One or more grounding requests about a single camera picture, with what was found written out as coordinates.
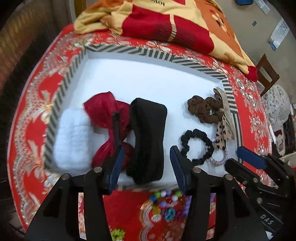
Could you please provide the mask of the blue object on wall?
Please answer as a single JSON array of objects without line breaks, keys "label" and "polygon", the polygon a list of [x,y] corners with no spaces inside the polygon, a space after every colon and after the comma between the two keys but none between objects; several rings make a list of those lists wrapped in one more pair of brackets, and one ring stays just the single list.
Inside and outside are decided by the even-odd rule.
[{"label": "blue object on wall", "polygon": [[235,0],[239,6],[248,6],[253,4],[253,0]]}]

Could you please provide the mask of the black scrunchie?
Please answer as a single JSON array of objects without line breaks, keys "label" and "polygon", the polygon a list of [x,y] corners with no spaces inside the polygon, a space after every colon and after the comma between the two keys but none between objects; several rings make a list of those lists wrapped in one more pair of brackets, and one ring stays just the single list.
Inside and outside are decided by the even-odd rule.
[{"label": "black scrunchie", "polygon": [[207,134],[201,130],[187,130],[181,136],[181,155],[184,158],[191,158],[193,166],[204,164],[206,160],[213,156],[214,146]]}]

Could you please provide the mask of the brown scrunchie with leopard ribbon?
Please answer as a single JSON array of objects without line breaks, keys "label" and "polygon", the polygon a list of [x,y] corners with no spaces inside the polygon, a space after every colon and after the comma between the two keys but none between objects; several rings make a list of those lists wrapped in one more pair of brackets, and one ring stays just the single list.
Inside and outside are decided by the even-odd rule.
[{"label": "brown scrunchie with leopard ribbon", "polygon": [[202,98],[195,95],[190,98],[187,101],[188,111],[201,123],[217,125],[214,147],[224,151],[227,142],[236,138],[234,122],[226,93],[219,87],[213,91],[214,97]]}]

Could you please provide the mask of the wall calendar poster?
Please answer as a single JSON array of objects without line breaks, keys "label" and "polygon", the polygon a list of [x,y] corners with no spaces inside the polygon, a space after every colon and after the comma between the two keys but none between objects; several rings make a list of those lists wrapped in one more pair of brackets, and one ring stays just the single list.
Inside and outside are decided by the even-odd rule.
[{"label": "wall calendar poster", "polygon": [[282,18],[280,22],[276,25],[276,28],[274,29],[268,40],[269,45],[274,51],[278,49],[278,47],[289,32],[290,29],[285,20]]}]

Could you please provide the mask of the wooden chair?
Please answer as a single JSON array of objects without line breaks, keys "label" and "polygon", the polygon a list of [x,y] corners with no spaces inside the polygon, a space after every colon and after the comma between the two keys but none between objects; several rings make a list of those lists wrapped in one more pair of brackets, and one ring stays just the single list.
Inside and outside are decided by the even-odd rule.
[{"label": "wooden chair", "polygon": [[266,94],[279,80],[280,76],[276,73],[273,66],[269,63],[266,54],[263,54],[256,65],[258,82],[262,84],[264,90],[260,96]]}]

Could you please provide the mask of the black wide headband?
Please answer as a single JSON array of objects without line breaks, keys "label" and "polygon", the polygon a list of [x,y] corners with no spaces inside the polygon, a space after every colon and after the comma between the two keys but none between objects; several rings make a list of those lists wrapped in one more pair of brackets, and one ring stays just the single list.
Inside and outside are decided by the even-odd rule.
[{"label": "black wide headband", "polygon": [[126,174],[137,185],[162,178],[164,172],[165,105],[136,98],[130,104],[130,124],[135,134],[134,156]]}]

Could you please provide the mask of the red floral bed cover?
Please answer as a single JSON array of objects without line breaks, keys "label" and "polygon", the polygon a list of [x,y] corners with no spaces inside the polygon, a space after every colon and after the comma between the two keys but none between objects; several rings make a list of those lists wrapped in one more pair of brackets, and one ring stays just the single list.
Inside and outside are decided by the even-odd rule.
[{"label": "red floral bed cover", "polygon": [[11,192],[24,229],[29,227],[37,209],[59,178],[46,169],[45,150],[52,134],[53,113],[62,98],[66,83],[82,61],[87,45],[116,47],[120,53],[158,60],[177,60],[183,67],[205,72],[222,80],[234,118],[237,140],[257,154],[271,152],[271,137],[259,91],[235,66],[173,43],[122,37],[109,31],[85,35],[65,27],[37,63],[29,76],[11,127],[8,169]]}]

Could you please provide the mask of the striped tray with white lining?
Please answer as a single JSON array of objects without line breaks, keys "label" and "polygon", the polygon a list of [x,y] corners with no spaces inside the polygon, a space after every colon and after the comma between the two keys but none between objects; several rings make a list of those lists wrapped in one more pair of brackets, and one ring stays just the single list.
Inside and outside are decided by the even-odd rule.
[{"label": "striped tray with white lining", "polygon": [[126,103],[140,97],[166,106],[164,134],[164,174],[158,181],[143,185],[143,189],[177,188],[177,181],[169,158],[169,149],[181,144],[186,130],[200,129],[208,137],[215,136],[215,126],[202,124],[187,110],[187,100],[195,95],[213,96],[220,87],[230,104],[234,122],[235,140],[227,144],[228,157],[236,158],[236,149],[242,145],[241,125],[235,98],[228,78],[214,68],[199,62],[157,50],[117,45],[92,45],[74,57],[66,75],[54,93],[47,139],[44,147],[45,169],[62,173],[53,158],[54,143],[60,115],[68,108],[81,108],[90,97],[111,92],[115,99]]}]

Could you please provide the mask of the red yellow love blanket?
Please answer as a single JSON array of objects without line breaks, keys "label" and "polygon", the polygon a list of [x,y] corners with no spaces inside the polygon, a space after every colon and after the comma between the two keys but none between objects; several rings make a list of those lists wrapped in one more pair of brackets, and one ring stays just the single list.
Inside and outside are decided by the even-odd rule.
[{"label": "red yellow love blanket", "polygon": [[215,1],[98,1],[74,21],[78,34],[104,29],[172,42],[234,65],[250,81],[258,80],[255,65]]}]

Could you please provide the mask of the green flower hair clip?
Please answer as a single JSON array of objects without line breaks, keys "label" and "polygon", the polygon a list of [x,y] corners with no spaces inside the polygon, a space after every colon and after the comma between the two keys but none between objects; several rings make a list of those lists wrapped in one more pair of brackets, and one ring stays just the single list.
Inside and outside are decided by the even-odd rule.
[{"label": "green flower hair clip", "polygon": [[123,241],[125,237],[125,231],[117,228],[112,229],[110,234],[113,241]]}]

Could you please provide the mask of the white fluffy headband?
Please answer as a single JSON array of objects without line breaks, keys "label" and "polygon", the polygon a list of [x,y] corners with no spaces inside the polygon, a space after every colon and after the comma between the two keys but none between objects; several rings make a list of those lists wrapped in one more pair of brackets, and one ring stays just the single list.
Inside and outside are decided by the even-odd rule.
[{"label": "white fluffy headband", "polygon": [[55,137],[53,161],[58,169],[81,175],[91,169],[93,126],[84,109],[63,111]]}]

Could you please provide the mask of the red velvet bow hair clip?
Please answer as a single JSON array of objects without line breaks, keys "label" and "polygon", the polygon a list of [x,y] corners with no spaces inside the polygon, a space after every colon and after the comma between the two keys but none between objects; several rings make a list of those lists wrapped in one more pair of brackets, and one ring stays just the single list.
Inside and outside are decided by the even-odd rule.
[{"label": "red velvet bow hair clip", "polygon": [[114,95],[109,91],[94,95],[83,103],[83,107],[90,117],[91,122],[99,128],[107,129],[109,135],[109,139],[95,153],[92,159],[92,167],[102,165],[115,152],[113,113],[118,112],[120,140],[125,149],[122,169],[126,169],[126,165],[132,160],[134,154],[134,147],[124,141],[131,131],[130,105],[126,102],[116,100]]}]

